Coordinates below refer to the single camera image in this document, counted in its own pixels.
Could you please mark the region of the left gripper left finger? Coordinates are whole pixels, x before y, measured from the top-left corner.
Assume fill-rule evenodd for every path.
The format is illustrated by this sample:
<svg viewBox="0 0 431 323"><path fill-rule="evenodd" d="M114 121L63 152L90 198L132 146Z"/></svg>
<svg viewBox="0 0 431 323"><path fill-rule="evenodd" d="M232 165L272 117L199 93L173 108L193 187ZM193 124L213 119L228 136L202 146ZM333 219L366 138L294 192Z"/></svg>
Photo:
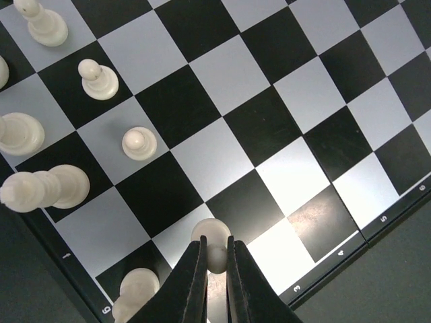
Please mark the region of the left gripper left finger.
<svg viewBox="0 0 431 323"><path fill-rule="evenodd" d="M160 290L129 320L132 323L207 321L207 238L192 241Z"/></svg>

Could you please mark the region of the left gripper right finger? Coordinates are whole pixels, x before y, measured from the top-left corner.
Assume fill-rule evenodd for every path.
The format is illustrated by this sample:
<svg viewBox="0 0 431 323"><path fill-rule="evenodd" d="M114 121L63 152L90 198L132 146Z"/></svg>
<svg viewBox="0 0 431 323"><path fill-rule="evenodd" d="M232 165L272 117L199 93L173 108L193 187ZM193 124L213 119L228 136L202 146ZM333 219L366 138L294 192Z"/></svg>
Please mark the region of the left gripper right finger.
<svg viewBox="0 0 431 323"><path fill-rule="evenodd" d="M301 319L272 289L245 243L228 238L227 320L229 322L298 322Z"/></svg>

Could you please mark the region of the white pawn piece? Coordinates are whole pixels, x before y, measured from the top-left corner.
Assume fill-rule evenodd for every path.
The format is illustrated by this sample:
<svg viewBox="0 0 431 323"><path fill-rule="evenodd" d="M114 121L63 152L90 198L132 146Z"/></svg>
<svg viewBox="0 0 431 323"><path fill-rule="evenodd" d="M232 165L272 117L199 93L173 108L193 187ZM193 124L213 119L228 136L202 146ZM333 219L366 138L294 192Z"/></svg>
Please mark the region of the white pawn piece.
<svg viewBox="0 0 431 323"><path fill-rule="evenodd" d="M216 218L203 219L191 233L191 241L207 239L207 266L213 274L222 274L227 268L227 245L231 236L228 226Z"/></svg>
<svg viewBox="0 0 431 323"><path fill-rule="evenodd" d="M157 139L151 130L145 127L133 127L124 134L122 148L127 157L143 161L156 153Z"/></svg>
<svg viewBox="0 0 431 323"><path fill-rule="evenodd" d="M60 46L66 41L69 30L57 12L33 0L14 0L13 5L27 20L28 31L35 41L48 47Z"/></svg>
<svg viewBox="0 0 431 323"><path fill-rule="evenodd" d="M117 74L93 59L84 59L78 64L81 85L85 93L95 100L109 100L119 90Z"/></svg>

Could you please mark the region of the white king chess piece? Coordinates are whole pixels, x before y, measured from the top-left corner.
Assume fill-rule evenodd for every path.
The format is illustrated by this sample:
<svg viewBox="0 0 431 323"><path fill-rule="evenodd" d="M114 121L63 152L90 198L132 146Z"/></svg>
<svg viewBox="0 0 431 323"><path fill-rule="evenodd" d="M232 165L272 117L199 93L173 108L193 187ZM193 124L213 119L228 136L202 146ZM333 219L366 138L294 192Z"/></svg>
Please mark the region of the white king chess piece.
<svg viewBox="0 0 431 323"><path fill-rule="evenodd" d="M21 112L1 116L1 151L14 156L29 155L44 143L41 123Z"/></svg>

